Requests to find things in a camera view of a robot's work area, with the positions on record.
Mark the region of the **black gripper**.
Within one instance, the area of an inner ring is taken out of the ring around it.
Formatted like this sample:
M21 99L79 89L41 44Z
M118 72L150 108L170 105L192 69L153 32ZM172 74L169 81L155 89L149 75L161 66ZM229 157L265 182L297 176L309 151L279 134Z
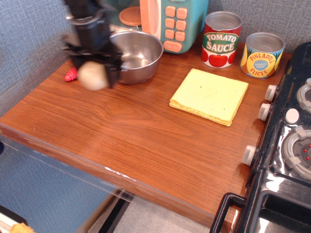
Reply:
M62 39L74 56L86 56L104 64L110 88L119 81L122 70L122 51L110 41L111 31L105 14L87 18L68 17L74 27L74 33L63 35ZM70 57L78 70L84 63L84 57Z

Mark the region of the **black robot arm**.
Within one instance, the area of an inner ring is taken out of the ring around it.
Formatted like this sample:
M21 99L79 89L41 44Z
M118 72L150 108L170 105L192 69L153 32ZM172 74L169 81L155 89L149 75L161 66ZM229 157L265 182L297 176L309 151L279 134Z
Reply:
M78 81L88 90L114 87L121 75L122 51L110 40L112 7L103 0L67 0L65 5L75 32L63 35L63 41Z

